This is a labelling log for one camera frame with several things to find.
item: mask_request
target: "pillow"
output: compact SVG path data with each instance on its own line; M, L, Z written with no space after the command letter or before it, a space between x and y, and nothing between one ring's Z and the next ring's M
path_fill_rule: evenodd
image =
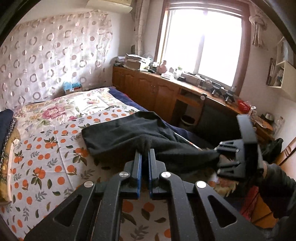
M19 140L20 133L17 128L14 128L4 148L2 170L0 171L0 205L6 205L12 200L9 169L14 157L14 147Z

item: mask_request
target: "floral bedspread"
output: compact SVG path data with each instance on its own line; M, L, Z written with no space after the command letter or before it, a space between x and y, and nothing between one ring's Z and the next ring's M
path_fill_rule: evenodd
M109 93L109 88L75 92L42 103L23 106L17 110L17 128L22 138L31 131L42 131L46 126L56 126L79 117L94 114L111 106L124 105Z
M86 126L138 111L106 89L33 104L16 113L22 116L21 141L10 170L12 202L0 207L0 214L19 240L85 181L107 181L122 171L124 163L95 166L81 135ZM150 200L147 191L139 200L123 201L121 222L121 241L170 240L167 204Z

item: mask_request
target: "black chair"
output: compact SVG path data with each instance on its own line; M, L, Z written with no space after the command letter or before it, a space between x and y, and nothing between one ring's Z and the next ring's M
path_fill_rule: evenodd
M236 116L234 110L206 97L194 133L213 146L221 141L241 139Z

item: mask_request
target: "trash bin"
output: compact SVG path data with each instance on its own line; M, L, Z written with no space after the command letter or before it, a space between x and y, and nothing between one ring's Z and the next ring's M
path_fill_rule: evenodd
M194 122L195 122L195 119L192 118L191 116L189 115L183 115L181 117L181 121L180 121L180 124L179 124L179 127L180 128L183 128L187 131L192 131L193 130L193 125L194 125Z

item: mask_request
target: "pink figurine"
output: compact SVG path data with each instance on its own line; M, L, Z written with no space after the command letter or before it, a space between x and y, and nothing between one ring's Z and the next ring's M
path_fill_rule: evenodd
M163 74L167 72L168 68L165 65L166 65L166 60L164 60L160 66L157 66L156 73Z

